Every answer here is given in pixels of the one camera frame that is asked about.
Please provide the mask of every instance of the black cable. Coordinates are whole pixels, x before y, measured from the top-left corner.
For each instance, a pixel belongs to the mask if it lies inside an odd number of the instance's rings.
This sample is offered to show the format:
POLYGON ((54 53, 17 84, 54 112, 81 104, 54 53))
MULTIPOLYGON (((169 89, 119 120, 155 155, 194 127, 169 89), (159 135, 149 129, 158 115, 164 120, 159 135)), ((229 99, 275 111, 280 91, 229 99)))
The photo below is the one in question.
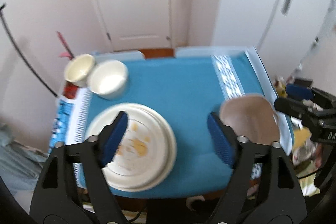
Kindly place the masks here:
POLYGON ((136 216, 128 221, 128 223, 132 223, 133 221, 136 221, 141 213, 146 209, 146 205, 136 214, 136 216))
POLYGON ((24 61, 24 63, 27 65, 27 67, 31 70, 31 72, 36 76, 36 78, 38 78, 38 80, 42 83, 42 85, 44 85, 47 90, 49 90, 53 96, 57 97, 56 92, 54 92, 48 85, 47 83, 37 74, 37 72, 33 69, 33 67, 29 64, 28 60, 25 58, 25 56, 23 55, 23 53, 21 52, 20 48, 17 46, 13 36, 11 35, 11 32, 9 31, 9 28, 7 26, 6 20, 4 18, 4 15, 2 13, 2 10, 6 7, 6 4, 4 3, 3 5, 1 5, 0 7, 0 17, 1 17, 1 21, 2 21, 2 25, 10 39, 10 41, 13 44, 13 47, 16 49, 17 53, 19 54, 19 56, 22 58, 22 60, 24 61))
POLYGON ((307 177, 309 177, 309 176, 311 176, 313 174, 316 174, 318 171, 321 171, 321 169, 322 169, 322 167, 319 168, 319 169, 317 169, 317 170, 315 170, 314 172, 309 173, 308 175, 304 175, 302 177, 297 177, 297 179, 305 179, 305 178, 307 178, 307 177))

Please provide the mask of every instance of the gray cloth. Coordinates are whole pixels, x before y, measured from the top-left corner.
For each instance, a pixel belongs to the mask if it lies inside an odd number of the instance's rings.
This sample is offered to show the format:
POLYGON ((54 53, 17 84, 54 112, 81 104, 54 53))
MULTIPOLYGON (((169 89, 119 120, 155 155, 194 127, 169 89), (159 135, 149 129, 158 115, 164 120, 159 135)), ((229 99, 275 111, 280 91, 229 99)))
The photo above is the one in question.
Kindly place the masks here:
POLYGON ((0 176, 12 195, 33 191, 47 155, 14 141, 5 124, 0 124, 0 176))

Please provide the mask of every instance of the brown plastic container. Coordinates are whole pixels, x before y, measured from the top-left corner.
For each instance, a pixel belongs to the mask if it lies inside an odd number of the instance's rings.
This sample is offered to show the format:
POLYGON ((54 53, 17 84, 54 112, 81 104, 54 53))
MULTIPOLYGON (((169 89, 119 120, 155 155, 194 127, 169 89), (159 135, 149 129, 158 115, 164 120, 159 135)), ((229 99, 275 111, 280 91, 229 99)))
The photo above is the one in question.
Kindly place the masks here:
POLYGON ((249 94, 224 102, 219 117, 236 135, 248 137, 254 143, 270 145, 280 140, 277 114, 261 95, 249 94))

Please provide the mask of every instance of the stack of plates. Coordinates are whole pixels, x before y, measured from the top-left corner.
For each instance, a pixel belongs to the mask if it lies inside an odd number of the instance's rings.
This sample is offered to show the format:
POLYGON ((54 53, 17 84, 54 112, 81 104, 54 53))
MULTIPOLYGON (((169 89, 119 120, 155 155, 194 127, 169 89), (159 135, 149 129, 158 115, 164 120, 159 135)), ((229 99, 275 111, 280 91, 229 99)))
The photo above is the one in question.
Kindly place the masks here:
POLYGON ((128 127, 111 163, 104 169, 108 184, 127 192, 144 191, 161 183, 176 159, 176 139, 168 122, 144 105, 124 103, 112 106, 91 122, 88 138, 99 135, 119 111, 128 115, 128 127))

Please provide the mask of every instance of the metal bolt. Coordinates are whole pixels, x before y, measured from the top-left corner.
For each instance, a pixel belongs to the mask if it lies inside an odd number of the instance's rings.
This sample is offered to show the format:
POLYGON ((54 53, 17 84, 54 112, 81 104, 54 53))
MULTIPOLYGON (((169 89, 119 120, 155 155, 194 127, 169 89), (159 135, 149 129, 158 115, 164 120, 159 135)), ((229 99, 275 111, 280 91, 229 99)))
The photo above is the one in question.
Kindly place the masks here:
POLYGON ((92 136, 88 137, 87 141, 89 143, 96 142, 96 141, 98 141, 98 136, 97 135, 92 135, 92 136))
POLYGON ((274 148, 281 148, 281 144, 280 144, 279 142, 273 142, 273 143, 272 143, 272 146, 273 146, 274 148))
POLYGON ((61 141, 55 143, 55 147, 57 147, 57 148, 60 148, 60 147, 62 147, 63 145, 64 145, 64 142, 61 142, 61 141))
POLYGON ((237 141, 239 141, 240 143, 247 143, 249 139, 245 136, 238 136, 237 141))

